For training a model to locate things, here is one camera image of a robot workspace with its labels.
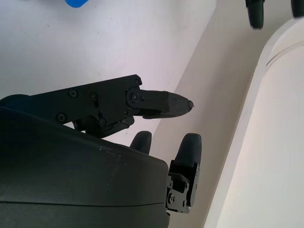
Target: wheel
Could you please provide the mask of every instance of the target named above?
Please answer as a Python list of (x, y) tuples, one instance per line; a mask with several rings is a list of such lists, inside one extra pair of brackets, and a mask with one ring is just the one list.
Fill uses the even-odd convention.
[(304, 0), (291, 0), (291, 9), (295, 18), (304, 16)]
[(264, 1), (255, 0), (247, 4), (250, 25), (253, 29), (262, 29), (264, 24)]

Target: bolt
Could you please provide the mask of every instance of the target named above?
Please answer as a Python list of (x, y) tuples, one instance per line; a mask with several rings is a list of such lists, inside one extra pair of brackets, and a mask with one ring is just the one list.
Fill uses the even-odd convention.
[(64, 123), (65, 121), (67, 121), (67, 115), (66, 114), (64, 114), (64, 113), (58, 113), (57, 115), (56, 115), (56, 119), (59, 121), (59, 122), (61, 122), (61, 123)]
[(98, 99), (97, 93), (94, 93), (94, 92), (90, 93), (90, 99), (92, 101), (96, 101)]
[(131, 100), (132, 100), (134, 103), (139, 102), (139, 94), (137, 94), (137, 93), (132, 93), (132, 94), (131, 94)]
[(140, 86), (141, 85), (141, 82), (138, 80), (138, 79), (135, 79), (135, 83)]
[(68, 93), (70, 97), (75, 98), (77, 97), (77, 91), (74, 89), (71, 89), (70, 92)]

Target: black metal bracket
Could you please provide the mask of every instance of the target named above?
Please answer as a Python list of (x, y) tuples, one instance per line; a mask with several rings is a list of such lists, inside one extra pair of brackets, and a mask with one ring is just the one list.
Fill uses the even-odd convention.
[(22, 111), (49, 121), (73, 122), (78, 131), (103, 138), (145, 119), (169, 118), (188, 113), (193, 103), (187, 98), (161, 91), (145, 91), (139, 76), (76, 86), (38, 95), (13, 95), (0, 106)]

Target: blue object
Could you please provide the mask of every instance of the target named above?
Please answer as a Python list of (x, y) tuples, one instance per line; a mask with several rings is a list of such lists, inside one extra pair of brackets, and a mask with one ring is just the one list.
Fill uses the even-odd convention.
[(85, 4), (88, 0), (66, 0), (66, 3), (74, 8), (79, 8)]

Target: screw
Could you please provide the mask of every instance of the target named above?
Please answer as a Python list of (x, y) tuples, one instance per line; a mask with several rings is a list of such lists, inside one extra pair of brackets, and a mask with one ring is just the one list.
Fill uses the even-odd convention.
[(70, 97), (75, 98), (77, 97), (77, 91), (74, 89), (71, 89), (70, 92), (68, 93)]
[(131, 94), (131, 100), (132, 100), (134, 103), (139, 102), (139, 94), (132, 93), (132, 94)]
[(98, 98), (97, 93), (94, 93), (94, 92), (90, 93), (90, 99), (91, 99), (92, 101), (96, 101), (97, 98)]
[(100, 118), (99, 119), (99, 126), (103, 127), (103, 126), (105, 126), (105, 124), (106, 124), (105, 119), (104, 118)]
[(138, 79), (135, 79), (135, 83), (140, 86), (141, 85), (141, 82), (138, 80)]
[(58, 113), (56, 115), (56, 119), (61, 122), (61, 123), (64, 123), (65, 121), (67, 121), (67, 115), (65, 115), (64, 113)]
[(173, 203), (174, 202), (173, 200), (175, 201), (175, 197), (174, 197), (173, 193), (170, 193), (169, 197), (168, 197), (168, 203)]

